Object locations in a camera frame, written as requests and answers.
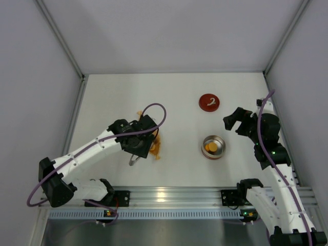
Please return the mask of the tan round sandwich cookie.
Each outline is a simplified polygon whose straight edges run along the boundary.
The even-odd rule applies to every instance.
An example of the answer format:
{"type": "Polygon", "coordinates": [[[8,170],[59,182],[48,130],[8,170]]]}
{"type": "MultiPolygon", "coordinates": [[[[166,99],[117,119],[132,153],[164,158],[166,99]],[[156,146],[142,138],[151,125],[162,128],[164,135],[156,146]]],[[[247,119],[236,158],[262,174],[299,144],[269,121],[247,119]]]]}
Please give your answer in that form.
{"type": "Polygon", "coordinates": [[[209,152],[216,152],[217,149],[218,149],[217,144],[214,143],[214,142],[210,142],[207,146],[208,146],[208,151],[209,152]]]}

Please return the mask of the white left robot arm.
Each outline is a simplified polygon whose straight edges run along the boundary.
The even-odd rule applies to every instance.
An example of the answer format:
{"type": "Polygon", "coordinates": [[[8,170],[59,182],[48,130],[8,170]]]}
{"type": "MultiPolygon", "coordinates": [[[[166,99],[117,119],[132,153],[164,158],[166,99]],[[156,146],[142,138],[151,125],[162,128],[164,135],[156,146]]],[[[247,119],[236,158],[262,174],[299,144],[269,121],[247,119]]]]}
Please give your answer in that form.
{"type": "Polygon", "coordinates": [[[80,199],[87,207],[110,206],[115,197],[110,183],[104,178],[82,181],[80,176],[94,164],[120,151],[147,158],[156,127],[148,115],[132,122],[119,119],[79,149],[54,160],[47,157],[41,160],[39,182],[50,206],[58,208],[80,199]]]}

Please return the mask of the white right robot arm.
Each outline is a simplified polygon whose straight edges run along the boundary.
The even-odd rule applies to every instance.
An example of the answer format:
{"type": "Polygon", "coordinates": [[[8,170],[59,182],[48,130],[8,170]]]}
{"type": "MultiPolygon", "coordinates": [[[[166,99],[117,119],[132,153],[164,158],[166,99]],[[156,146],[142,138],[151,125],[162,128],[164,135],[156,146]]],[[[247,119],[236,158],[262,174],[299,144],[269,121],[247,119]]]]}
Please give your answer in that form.
{"type": "Polygon", "coordinates": [[[236,122],[236,133],[254,143],[254,154],[260,163],[274,198],[267,196],[259,179],[244,179],[237,190],[250,203],[264,222],[270,245],[327,245],[325,232],[311,222],[298,193],[291,160],[279,141],[280,122],[272,112],[262,115],[238,107],[224,117],[226,130],[236,122]]]}

